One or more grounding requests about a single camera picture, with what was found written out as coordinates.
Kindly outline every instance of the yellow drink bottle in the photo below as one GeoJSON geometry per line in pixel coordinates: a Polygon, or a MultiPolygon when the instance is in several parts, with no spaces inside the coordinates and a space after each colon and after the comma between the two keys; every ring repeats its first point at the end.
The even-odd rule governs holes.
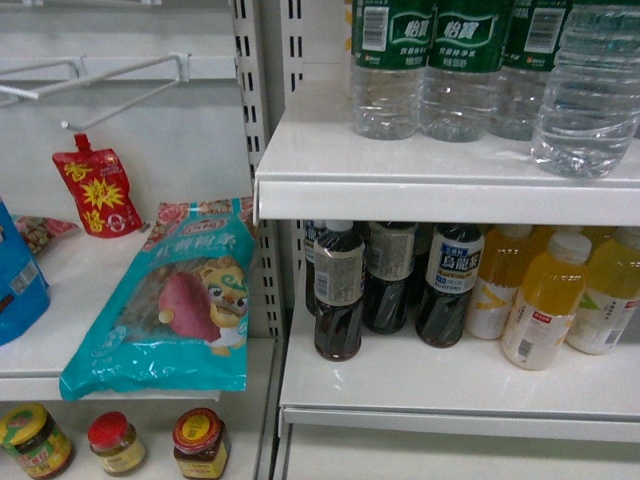
{"type": "Polygon", "coordinates": [[[587,286],[591,242],[556,232],[547,251],[533,259],[509,315],[502,350],[515,365],[542,370],[555,358],[587,286]]]}
{"type": "Polygon", "coordinates": [[[591,255],[593,255],[600,245],[613,238],[615,231],[616,227],[588,226],[584,227],[580,233],[591,240],[591,255]]]}
{"type": "Polygon", "coordinates": [[[484,340],[499,338],[531,261],[531,225],[489,231],[465,317],[465,328],[484,340]]]}
{"type": "Polygon", "coordinates": [[[581,233],[582,228],[578,225],[536,225],[531,234],[532,255],[537,257],[546,252],[549,240],[554,233],[561,231],[581,233]]]}
{"type": "Polygon", "coordinates": [[[640,305],[640,228],[619,228],[589,261],[587,291],[567,335],[572,347],[610,351],[640,305]]]}

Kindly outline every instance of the sauce jar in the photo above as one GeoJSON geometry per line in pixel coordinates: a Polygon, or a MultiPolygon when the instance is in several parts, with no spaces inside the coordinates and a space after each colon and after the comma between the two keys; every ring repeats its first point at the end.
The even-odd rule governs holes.
{"type": "Polygon", "coordinates": [[[227,465],[231,443],[227,429],[213,410],[195,408],[173,429],[173,456],[184,478],[217,479],[227,465]]]}
{"type": "Polygon", "coordinates": [[[31,478],[53,478],[73,459],[71,441],[39,403],[21,405],[2,417],[0,440],[31,478]]]}
{"type": "Polygon", "coordinates": [[[144,463],[146,451],[135,427],[120,412],[98,417],[87,432],[91,451],[111,476],[127,475],[144,463]]]}

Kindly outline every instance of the blue snack bag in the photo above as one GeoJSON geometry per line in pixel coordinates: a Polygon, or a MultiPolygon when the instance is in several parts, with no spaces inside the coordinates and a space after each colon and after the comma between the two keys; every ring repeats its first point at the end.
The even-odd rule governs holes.
{"type": "Polygon", "coordinates": [[[60,394],[246,388],[251,199],[162,204],[60,394]]]}
{"type": "Polygon", "coordinates": [[[42,272],[0,198],[0,345],[22,335],[49,303],[42,272]]]}

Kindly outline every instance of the red snack pouch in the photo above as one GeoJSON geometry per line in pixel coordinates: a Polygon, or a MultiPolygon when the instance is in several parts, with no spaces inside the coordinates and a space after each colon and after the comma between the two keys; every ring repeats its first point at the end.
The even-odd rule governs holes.
{"type": "Polygon", "coordinates": [[[74,137],[78,151],[54,153],[53,163],[76,201],[87,233],[115,238],[138,230],[142,220],[129,199],[129,179],[116,153],[91,150],[84,133],[74,137]]]}

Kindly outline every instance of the white bottle cap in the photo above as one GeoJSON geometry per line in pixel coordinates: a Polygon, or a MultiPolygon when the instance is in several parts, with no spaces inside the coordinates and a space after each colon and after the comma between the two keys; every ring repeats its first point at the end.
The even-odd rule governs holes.
{"type": "Polygon", "coordinates": [[[614,238],[626,247],[640,250],[640,227],[619,227],[614,238]]]}
{"type": "Polygon", "coordinates": [[[579,265],[589,258],[591,241],[579,233],[556,232],[549,240],[547,252],[556,260],[579,265]]]}
{"type": "Polygon", "coordinates": [[[346,232],[351,228],[353,228],[353,222],[351,220],[327,220],[327,230],[346,232]]]}
{"type": "Polygon", "coordinates": [[[531,233],[531,225],[496,225],[496,229],[500,231],[505,237],[511,238],[524,238],[531,233]]]}

